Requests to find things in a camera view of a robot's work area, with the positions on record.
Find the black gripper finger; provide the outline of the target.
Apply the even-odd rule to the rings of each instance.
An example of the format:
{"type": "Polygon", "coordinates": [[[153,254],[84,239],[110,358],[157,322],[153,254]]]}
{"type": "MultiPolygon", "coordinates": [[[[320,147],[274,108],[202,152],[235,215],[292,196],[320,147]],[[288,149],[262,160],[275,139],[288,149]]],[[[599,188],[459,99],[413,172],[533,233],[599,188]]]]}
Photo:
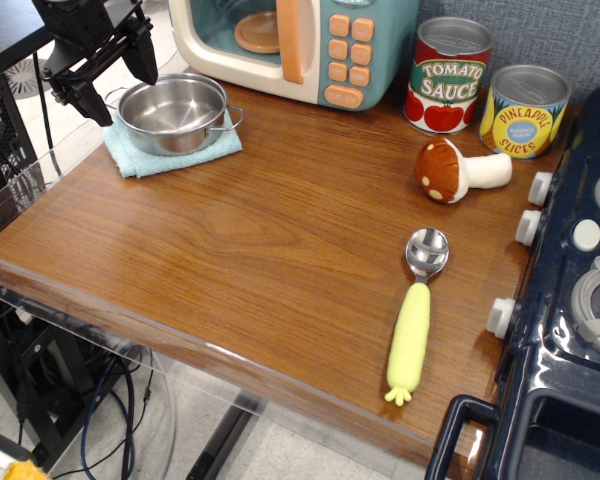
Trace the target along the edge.
{"type": "Polygon", "coordinates": [[[158,68],[151,38],[150,22],[126,20],[120,33],[122,58],[130,73],[141,82],[154,85],[158,78],[158,68]]]}
{"type": "Polygon", "coordinates": [[[67,80],[63,89],[65,103],[73,106],[84,118],[94,120],[100,127],[113,124],[108,107],[91,81],[67,80]]]}

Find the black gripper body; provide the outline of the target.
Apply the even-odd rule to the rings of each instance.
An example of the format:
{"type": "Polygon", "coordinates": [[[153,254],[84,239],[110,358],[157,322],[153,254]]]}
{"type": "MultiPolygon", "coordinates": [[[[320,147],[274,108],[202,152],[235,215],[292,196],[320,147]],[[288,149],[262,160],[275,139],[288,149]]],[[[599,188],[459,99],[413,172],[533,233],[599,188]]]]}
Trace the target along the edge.
{"type": "Polygon", "coordinates": [[[64,82],[93,81],[122,59],[120,28],[126,20],[146,22],[140,1],[35,1],[54,49],[42,78],[64,96],[64,82]]]}

